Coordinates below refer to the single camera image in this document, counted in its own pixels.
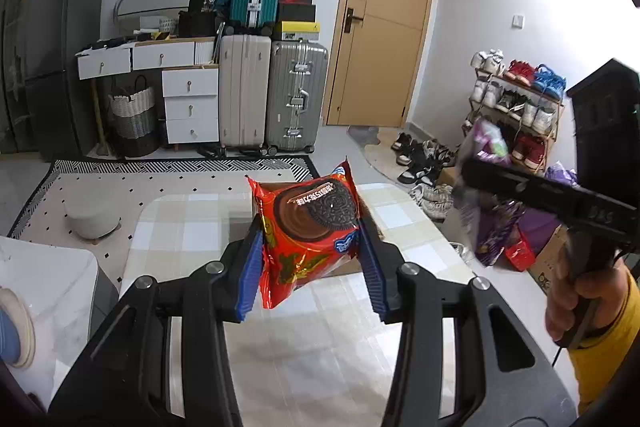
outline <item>metal screw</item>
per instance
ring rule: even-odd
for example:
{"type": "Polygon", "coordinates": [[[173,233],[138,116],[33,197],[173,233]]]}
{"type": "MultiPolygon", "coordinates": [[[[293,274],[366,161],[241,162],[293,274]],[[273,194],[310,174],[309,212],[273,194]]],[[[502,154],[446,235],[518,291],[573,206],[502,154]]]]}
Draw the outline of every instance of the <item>metal screw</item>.
{"type": "Polygon", "coordinates": [[[141,275],[136,279],[136,288],[139,290],[146,290],[154,283],[154,280],[151,279],[149,275],[141,275]]]}
{"type": "Polygon", "coordinates": [[[415,263],[404,263],[400,267],[400,271],[405,275],[418,275],[420,267],[415,263]]]}
{"type": "Polygon", "coordinates": [[[225,269],[225,265],[220,263],[220,261],[211,261],[211,263],[207,264],[204,269],[207,271],[207,273],[215,275],[218,273],[222,273],[222,270],[225,269]]]}
{"type": "Polygon", "coordinates": [[[473,280],[473,285],[479,290],[488,290],[489,288],[491,288],[491,283],[484,277],[475,277],[473,280]]]}

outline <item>black and white rug border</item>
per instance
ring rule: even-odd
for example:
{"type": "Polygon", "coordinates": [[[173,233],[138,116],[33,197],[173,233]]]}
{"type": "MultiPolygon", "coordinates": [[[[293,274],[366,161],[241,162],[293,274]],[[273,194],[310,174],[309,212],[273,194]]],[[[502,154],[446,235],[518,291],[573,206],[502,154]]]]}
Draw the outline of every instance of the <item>black and white rug border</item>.
{"type": "Polygon", "coordinates": [[[56,160],[24,204],[7,237],[20,239],[31,215],[43,200],[49,187],[60,174],[117,174],[120,172],[229,172],[290,169],[297,182],[319,178],[318,170],[307,155],[276,156],[275,158],[235,157],[224,159],[180,158],[158,160],[56,160]]]}

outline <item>cookie image on package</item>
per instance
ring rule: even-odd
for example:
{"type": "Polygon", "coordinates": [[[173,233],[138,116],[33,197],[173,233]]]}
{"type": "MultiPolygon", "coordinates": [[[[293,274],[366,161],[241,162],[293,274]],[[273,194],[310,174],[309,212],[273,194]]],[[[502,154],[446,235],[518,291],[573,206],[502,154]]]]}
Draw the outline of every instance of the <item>cookie image on package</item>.
{"type": "Polygon", "coordinates": [[[331,179],[283,190],[274,202],[274,215],[289,237],[309,243],[357,225],[351,193],[331,179]]]}

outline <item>beige suitcase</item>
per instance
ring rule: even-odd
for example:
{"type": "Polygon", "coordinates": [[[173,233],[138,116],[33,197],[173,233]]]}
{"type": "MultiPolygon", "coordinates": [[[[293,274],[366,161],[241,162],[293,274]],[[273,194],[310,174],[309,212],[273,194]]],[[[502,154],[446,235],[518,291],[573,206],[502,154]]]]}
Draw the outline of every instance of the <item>beige suitcase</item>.
{"type": "Polygon", "coordinates": [[[254,35],[222,37],[218,118],[220,145],[257,148],[266,154],[264,122],[271,39],[254,35]]]}

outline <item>blue gripper pad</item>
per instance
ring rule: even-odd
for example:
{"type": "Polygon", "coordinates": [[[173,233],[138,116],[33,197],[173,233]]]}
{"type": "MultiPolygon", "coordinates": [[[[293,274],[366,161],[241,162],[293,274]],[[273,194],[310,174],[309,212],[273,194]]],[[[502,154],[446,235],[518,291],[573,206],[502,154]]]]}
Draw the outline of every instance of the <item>blue gripper pad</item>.
{"type": "Polygon", "coordinates": [[[396,312],[401,308],[396,270],[404,263],[396,245],[384,243],[369,216],[360,220],[360,247],[358,260],[362,266],[373,311],[384,323],[398,321],[396,312]]]}
{"type": "Polygon", "coordinates": [[[236,314],[240,322],[244,321],[246,314],[254,307],[255,295],[258,292],[258,283],[262,273],[262,238],[262,230],[255,233],[238,279],[236,314]]]}

